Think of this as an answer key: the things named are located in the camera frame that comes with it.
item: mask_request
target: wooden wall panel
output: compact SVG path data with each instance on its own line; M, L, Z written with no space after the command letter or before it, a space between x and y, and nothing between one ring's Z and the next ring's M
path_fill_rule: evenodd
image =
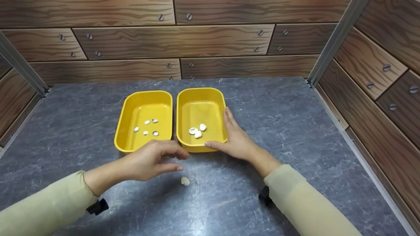
M172 0L0 0L0 16L0 28L175 24Z
M420 152L333 60L320 85L417 217Z
M3 33L27 61L86 59L71 29L12 29Z
M392 85L377 104L420 147L420 77L409 71Z
M356 27L420 73L420 1L370 0Z
M35 90L14 69L0 80L0 136L34 95Z
M360 139L357 137L357 135L354 133L354 131L349 127L346 130L347 134L350 136L352 141L354 142L357 149L360 151L360 153L365 158L366 162L369 164L369 166L372 168L375 175L378 177L379 181L381 181L382 185L385 187L389 195L392 197L392 199L395 201L398 208L401 210L402 214L406 217L410 225L413 227L413 229L416 231L418 235L420 235L420 222L412 212L412 210L407 206L407 204L404 202L401 195L398 193L398 191L394 188L391 181L388 179L388 177L385 175L385 173L382 171L382 169L379 167L375 159L372 157L372 155L368 152L366 147L363 145L363 143L360 141Z
M347 36L335 59L374 100L407 70L406 66L355 28ZM391 66L389 71L383 70L386 64Z
M181 79L179 59L31 63L48 86L57 83Z
M6 61L6 59L3 58L2 55L0 55L0 78L8 72L12 66L9 64L9 62Z
M319 55L181 59L182 78L308 77Z
M274 25L160 26L74 32L87 57L98 60L260 55L267 52L273 28Z
M277 24L268 54L320 54L336 25L336 23Z
M347 123L346 119L341 115L337 107L334 105L333 101L328 97L328 95L325 93L324 89L320 85L316 86L316 90L321 95L324 102L327 104L327 106L330 108L331 112L334 114L334 116L337 118L343 129L347 129L349 127L349 124Z
M175 0L175 11L178 24L338 22L348 4L349 0Z
M12 138L18 128L21 126L23 121L28 117L29 113L35 107L35 105L41 100L41 96L35 94L26 107L22 110L22 112L18 115L18 117L13 121L13 123L9 126L6 132L3 135L0 135L0 146L4 147L7 142Z

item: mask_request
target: metal pole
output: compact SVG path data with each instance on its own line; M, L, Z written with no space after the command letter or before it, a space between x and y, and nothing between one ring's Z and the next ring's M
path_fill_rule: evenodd
M308 83L312 88L315 88L318 84L321 76L330 65L335 54L338 52L368 2L369 0L351 0L347 6L343 16L341 16L341 19L337 24L337 27L331 34L330 39L322 50L321 55L308 76Z
M42 97L45 95L48 86L2 32L0 32L0 54L39 95Z

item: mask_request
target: gray marble table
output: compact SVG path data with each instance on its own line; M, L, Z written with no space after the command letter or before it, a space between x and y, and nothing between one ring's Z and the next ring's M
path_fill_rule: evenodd
M276 158L292 165L365 236L406 235L375 185L302 78L59 84L0 159L0 209L77 170L118 158L113 138L124 99L162 89L215 87L238 123ZM225 154L192 154L184 171L127 181L103 197L110 209L86 215L57 235L298 235L258 198L251 165ZM191 180L180 184L181 177Z

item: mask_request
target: sleeve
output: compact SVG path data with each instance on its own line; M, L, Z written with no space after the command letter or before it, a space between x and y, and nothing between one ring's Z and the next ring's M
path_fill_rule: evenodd
M0 212L1 236L45 236L86 214L97 201L78 171Z
M270 198L302 236L361 236L350 221L289 165L265 179Z

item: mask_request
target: yellow tray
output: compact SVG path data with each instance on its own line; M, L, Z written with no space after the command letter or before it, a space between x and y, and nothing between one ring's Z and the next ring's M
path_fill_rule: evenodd
M223 125L225 99L222 92L214 88L191 88L182 90L177 97L176 136L188 152L214 152L204 146L206 141L226 142L227 134ZM207 129L202 137L189 134L192 127L203 123Z
M129 95L124 101L115 133L115 147L125 153L130 153L145 145L152 139L170 140L172 137L172 96L166 91L144 91Z

